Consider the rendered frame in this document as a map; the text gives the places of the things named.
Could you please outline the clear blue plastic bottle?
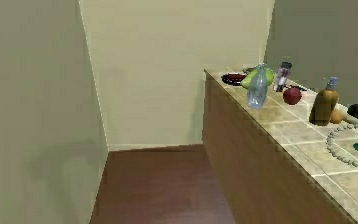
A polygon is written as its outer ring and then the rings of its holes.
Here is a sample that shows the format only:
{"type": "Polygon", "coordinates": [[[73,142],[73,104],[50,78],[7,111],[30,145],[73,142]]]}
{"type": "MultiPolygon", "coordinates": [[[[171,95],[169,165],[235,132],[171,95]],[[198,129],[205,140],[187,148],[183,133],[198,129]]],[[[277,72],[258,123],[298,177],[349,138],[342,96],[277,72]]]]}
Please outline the clear blue plastic bottle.
{"type": "Polygon", "coordinates": [[[266,99],[268,89],[266,69],[265,64],[259,64],[249,74],[250,83],[247,92],[247,104],[252,109],[260,109],[266,99]]]}

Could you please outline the red apple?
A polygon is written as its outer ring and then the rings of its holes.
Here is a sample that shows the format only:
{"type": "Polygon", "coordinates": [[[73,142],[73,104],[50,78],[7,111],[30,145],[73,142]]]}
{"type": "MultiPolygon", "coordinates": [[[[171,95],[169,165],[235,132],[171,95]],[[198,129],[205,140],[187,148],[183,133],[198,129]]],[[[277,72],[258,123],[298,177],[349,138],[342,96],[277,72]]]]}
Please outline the red apple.
{"type": "Polygon", "coordinates": [[[302,98],[298,88],[289,88],[283,92],[283,101],[289,105],[296,105],[302,98]]]}

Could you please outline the orange round fruit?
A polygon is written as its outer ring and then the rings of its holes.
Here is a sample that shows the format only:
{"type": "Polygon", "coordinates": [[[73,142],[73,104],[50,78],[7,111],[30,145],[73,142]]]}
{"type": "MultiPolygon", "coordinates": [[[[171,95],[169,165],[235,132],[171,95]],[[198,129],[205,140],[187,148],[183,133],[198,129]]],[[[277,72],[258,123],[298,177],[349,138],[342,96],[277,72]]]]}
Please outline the orange round fruit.
{"type": "Polygon", "coordinates": [[[330,122],[332,124],[339,124],[343,120],[343,116],[339,110],[333,110],[330,117],[330,122]]]}

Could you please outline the brown bottle with grey cap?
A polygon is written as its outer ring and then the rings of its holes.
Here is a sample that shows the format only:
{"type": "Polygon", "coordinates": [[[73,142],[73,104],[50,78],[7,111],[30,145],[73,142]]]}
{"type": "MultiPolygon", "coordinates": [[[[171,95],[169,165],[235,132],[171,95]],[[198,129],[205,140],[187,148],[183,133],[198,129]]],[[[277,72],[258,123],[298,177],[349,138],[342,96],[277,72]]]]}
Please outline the brown bottle with grey cap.
{"type": "Polygon", "coordinates": [[[331,114],[339,99],[337,84],[338,78],[331,77],[326,87],[317,93],[309,116],[311,124],[327,126],[330,123],[331,114]]]}

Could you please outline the wooden counter with tiled top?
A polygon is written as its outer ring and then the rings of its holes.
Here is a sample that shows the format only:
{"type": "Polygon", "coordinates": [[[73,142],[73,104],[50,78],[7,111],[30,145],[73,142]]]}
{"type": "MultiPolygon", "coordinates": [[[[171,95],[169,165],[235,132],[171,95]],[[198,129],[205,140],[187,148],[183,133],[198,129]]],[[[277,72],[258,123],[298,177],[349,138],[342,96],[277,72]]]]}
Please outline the wooden counter with tiled top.
{"type": "Polygon", "coordinates": [[[202,141],[236,224],[358,224],[358,120],[310,124],[309,89],[251,109],[221,76],[205,72],[202,141]]]}

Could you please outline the pepper shaker with black cap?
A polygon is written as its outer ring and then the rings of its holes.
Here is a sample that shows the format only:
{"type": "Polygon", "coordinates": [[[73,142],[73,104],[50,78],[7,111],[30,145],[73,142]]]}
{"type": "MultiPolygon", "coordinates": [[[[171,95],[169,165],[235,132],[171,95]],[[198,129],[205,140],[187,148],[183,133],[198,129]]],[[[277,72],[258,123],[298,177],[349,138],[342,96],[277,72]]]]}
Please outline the pepper shaker with black cap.
{"type": "Polygon", "coordinates": [[[273,83],[273,90],[275,92],[282,92],[283,88],[285,87],[288,75],[290,74],[290,70],[292,68],[292,64],[290,62],[283,62],[278,69],[274,83],[273,83]]]}

